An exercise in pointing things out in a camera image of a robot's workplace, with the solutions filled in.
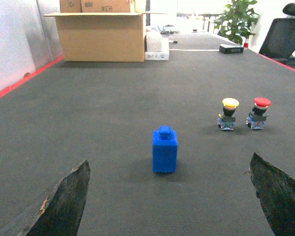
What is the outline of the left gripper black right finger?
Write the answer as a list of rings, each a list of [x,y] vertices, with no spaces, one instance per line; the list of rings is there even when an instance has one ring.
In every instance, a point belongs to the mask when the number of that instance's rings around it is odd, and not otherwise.
[[[251,181],[276,236],[295,236],[295,179],[258,153],[250,162]]]

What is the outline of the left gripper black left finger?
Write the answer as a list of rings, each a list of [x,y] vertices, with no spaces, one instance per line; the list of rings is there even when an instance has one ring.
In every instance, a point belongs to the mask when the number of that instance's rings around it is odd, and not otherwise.
[[[90,180],[87,160],[62,177],[20,236],[76,236]]]

